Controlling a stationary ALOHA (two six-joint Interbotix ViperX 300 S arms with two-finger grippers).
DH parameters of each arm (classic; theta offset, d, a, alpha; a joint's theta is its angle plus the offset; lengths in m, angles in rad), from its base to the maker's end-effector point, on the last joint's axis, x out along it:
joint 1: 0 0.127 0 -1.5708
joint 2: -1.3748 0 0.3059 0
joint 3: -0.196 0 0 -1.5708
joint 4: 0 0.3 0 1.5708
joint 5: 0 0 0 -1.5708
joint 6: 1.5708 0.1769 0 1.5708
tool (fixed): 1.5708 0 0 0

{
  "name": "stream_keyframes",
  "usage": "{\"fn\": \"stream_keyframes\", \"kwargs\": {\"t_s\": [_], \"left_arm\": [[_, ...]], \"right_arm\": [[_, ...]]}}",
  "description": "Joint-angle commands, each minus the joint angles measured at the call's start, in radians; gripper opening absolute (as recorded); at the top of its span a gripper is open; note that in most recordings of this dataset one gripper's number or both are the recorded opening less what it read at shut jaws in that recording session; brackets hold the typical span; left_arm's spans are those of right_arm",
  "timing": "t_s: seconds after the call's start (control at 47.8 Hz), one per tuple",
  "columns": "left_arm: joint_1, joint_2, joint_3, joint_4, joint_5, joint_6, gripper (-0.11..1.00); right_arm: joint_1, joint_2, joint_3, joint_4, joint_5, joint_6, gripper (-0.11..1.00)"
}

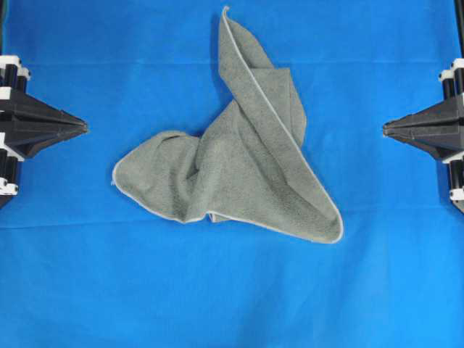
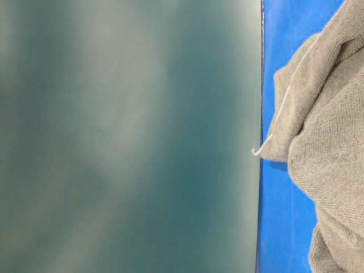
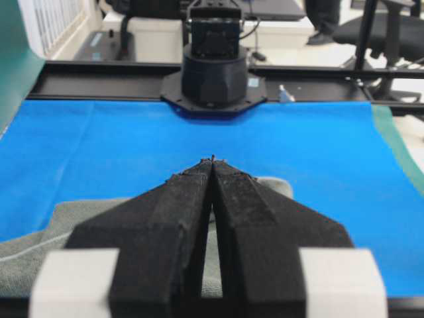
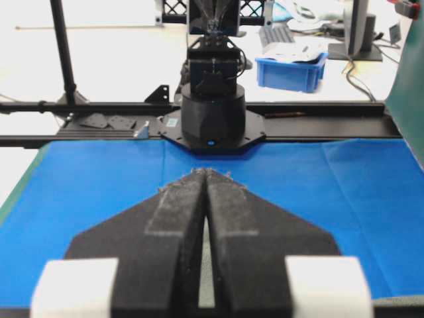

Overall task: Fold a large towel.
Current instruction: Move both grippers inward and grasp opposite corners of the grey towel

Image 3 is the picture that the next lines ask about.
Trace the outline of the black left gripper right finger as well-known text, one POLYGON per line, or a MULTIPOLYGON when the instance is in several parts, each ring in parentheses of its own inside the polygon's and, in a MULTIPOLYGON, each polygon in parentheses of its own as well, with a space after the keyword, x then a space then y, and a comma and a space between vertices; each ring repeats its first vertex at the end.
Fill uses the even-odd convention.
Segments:
POLYGON ((213 163, 221 277, 242 317, 386 317, 372 253, 338 222, 213 163))

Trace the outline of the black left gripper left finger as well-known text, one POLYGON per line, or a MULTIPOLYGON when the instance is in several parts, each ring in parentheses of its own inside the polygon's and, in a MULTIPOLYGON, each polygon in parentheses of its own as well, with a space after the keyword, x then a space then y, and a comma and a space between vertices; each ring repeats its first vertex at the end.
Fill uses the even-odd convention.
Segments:
POLYGON ((100 213, 47 254, 31 317, 173 317, 201 297, 212 162, 100 213))

